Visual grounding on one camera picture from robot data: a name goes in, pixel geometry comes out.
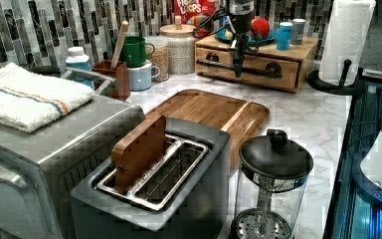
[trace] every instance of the marble countertop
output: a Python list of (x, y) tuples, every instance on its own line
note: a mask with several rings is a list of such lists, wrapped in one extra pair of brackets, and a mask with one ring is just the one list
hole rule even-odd
[[(297, 94), (293, 94), (215, 81), (192, 74), (171, 76), (166, 82), (153, 84), (149, 90), (131, 92), (127, 102), (141, 106), (147, 113), (177, 92), (187, 89), (243, 99), (268, 107), (271, 112), (270, 119), (260, 135), (266, 135), (267, 128), (279, 128), (309, 151), (314, 160), (314, 167), (308, 177), (294, 236), (303, 239), (322, 238), (351, 97), (319, 92), (307, 83), (302, 85)], [(236, 180), (235, 171), (230, 179), (230, 216), (219, 239), (229, 235), (235, 206)]]

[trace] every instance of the striped towel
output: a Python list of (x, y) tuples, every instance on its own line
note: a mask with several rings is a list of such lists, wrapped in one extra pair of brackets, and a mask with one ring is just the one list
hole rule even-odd
[(83, 84), (37, 75), (9, 63), (0, 69), (0, 123), (32, 132), (67, 115), (93, 95)]

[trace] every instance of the white container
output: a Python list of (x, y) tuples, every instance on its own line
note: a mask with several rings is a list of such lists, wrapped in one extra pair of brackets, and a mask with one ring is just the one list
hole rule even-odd
[[(90, 64), (90, 57), (85, 54), (85, 50), (82, 47), (71, 47), (68, 49), (68, 57), (65, 60), (67, 67), (82, 69), (85, 71), (91, 71), (92, 65)], [(76, 78), (76, 82), (84, 84), (92, 89), (95, 88), (93, 81), (89, 81), (82, 78)]]
[(181, 17), (175, 17), (175, 24), (160, 28), (160, 34), (169, 40), (169, 74), (187, 75), (195, 72), (194, 26), (181, 24)]

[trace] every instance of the paper towel holder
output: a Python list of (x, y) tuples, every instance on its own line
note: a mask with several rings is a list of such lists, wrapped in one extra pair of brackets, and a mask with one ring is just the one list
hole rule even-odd
[(350, 60), (345, 60), (343, 63), (343, 70), (342, 70), (342, 76), (339, 80), (339, 85), (332, 85), (330, 83), (327, 83), (319, 78), (318, 76), (318, 70), (313, 71), (309, 73), (307, 82), (308, 84), (313, 87), (314, 89), (330, 93), (333, 95), (339, 95), (339, 96), (359, 96), (363, 93), (364, 90), (364, 81), (361, 80), (362, 68), (358, 68), (357, 76), (355, 77), (355, 81), (353, 84), (344, 86), (346, 77), (349, 71), (349, 67), (352, 64)]

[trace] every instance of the wooden spoon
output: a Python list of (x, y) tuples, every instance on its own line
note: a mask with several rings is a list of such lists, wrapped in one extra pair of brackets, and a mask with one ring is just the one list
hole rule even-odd
[(110, 69), (114, 70), (119, 59), (120, 51), (122, 50), (123, 42), (125, 41), (126, 32), (128, 31), (129, 23), (127, 21), (122, 22), (122, 26), (119, 29), (117, 35), (116, 46), (114, 47), (113, 57), (110, 65)]

